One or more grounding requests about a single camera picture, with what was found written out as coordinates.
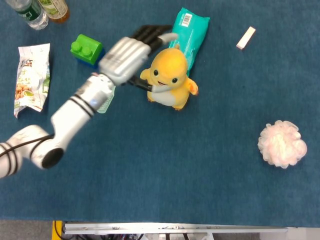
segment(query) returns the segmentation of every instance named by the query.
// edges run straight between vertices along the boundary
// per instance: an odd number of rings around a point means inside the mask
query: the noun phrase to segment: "snack bag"
[[[50,83],[50,43],[18,47],[20,60],[16,74],[13,114],[25,107],[41,112],[48,96]]]
[[[176,44],[180,45],[180,50],[188,63],[188,76],[198,50],[205,39],[209,21],[210,17],[198,16],[184,7],[176,16],[172,32],[178,34],[178,39],[172,41],[169,48],[174,48]]]

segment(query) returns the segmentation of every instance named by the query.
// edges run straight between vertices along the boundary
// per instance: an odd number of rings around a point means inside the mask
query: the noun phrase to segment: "black stripe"
[[[76,98],[78,98],[78,99],[80,99],[80,100],[82,100],[83,102],[84,102],[84,104],[85,105],[87,105],[88,106],[88,108],[90,108],[91,110],[92,110],[92,112],[93,113],[95,113],[96,112],[96,110],[89,104],[89,103],[87,103],[85,100],[83,100],[83,98],[82,97],[80,97],[78,94],[75,94],[74,95]]]
[[[38,142],[36,143],[36,145],[34,145],[34,147],[33,147],[33,148],[31,149],[31,151],[30,151],[30,154],[29,154],[30,160],[31,160],[31,158],[32,158],[32,154],[34,153],[34,150],[35,150],[40,144],[42,144],[44,141],[47,141],[47,140],[53,139],[53,138],[54,138],[54,136],[50,136],[49,138],[44,138],[44,139],[38,141]]]
[[[3,148],[4,151],[7,151],[7,149],[1,143],[0,143],[0,146]],[[9,169],[5,176],[8,176],[11,172],[11,158],[8,151],[6,152],[6,155],[8,156],[8,160],[9,160]]]
[[[11,144],[5,142],[10,148],[12,148]],[[14,154],[14,159],[15,159],[15,167],[14,167],[14,171],[12,174],[15,174],[18,171],[18,159],[17,159],[17,155],[16,155],[16,150],[11,150]]]
[[[85,111],[90,118],[92,118],[92,115],[90,114],[90,112],[87,111],[87,109],[85,109],[83,106],[81,106],[76,100],[69,98],[69,100],[71,100],[72,102],[74,102],[75,104],[77,104],[80,108],[82,108],[83,111]]]

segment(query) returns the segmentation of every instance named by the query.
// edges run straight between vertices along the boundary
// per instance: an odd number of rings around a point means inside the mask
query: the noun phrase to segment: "teal snack bag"
[[[188,76],[206,36],[209,21],[210,17],[198,16],[184,7],[176,16],[172,32],[178,34],[178,39],[172,41],[169,48],[173,48],[176,44],[180,45],[180,50],[188,63],[186,73]]]

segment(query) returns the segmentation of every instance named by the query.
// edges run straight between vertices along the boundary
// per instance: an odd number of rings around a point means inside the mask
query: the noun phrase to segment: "barcode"
[[[192,18],[192,14],[186,13],[186,14],[184,15],[183,20],[182,20],[181,26],[188,27],[191,18]]]

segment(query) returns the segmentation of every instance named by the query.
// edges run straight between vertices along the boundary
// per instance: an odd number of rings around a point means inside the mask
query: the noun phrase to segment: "white eraser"
[[[255,33],[255,31],[256,30],[252,26],[250,26],[248,30],[245,32],[245,34],[243,35],[243,37],[240,39],[236,47],[241,50],[244,49],[247,43],[249,42],[250,38],[252,37],[252,35]]]

